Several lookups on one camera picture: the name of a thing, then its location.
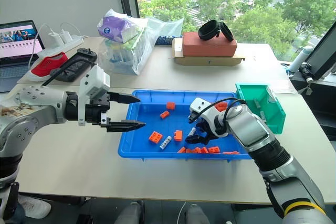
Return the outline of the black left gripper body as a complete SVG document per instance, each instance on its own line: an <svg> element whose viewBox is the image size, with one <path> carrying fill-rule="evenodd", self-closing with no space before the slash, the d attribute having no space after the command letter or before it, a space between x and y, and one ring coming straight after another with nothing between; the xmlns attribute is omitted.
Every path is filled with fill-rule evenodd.
<svg viewBox="0 0 336 224"><path fill-rule="evenodd" d="M110 123L107 112L110 110L110 94L105 93L99 98L90 99L85 108L85 121L92 125L106 126Z"/></svg>

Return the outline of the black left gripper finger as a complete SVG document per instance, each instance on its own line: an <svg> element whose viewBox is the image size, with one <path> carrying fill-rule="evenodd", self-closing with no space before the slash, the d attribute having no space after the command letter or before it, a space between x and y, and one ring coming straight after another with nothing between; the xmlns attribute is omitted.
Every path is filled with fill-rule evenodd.
<svg viewBox="0 0 336 224"><path fill-rule="evenodd" d="M140 99L134 95L126 93L108 92L109 100L121 104L132 104L140 102Z"/></svg>
<svg viewBox="0 0 336 224"><path fill-rule="evenodd" d="M146 123L136 120L122 120L120 122L108 121L101 123L100 127L106 128L107 132L129 132L146 126Z"/></svg>

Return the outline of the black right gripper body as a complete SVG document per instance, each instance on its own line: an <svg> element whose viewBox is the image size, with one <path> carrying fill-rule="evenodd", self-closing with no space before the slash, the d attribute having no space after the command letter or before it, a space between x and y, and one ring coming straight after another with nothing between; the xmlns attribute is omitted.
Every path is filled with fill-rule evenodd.
<svg viewBox="0 0 336 224"><path fill-rule="evenodd" d="M207 145L210 141L218 139L212 131L207 121L204 119L198 120L196 123L196 131L198 142Z"/></svg>

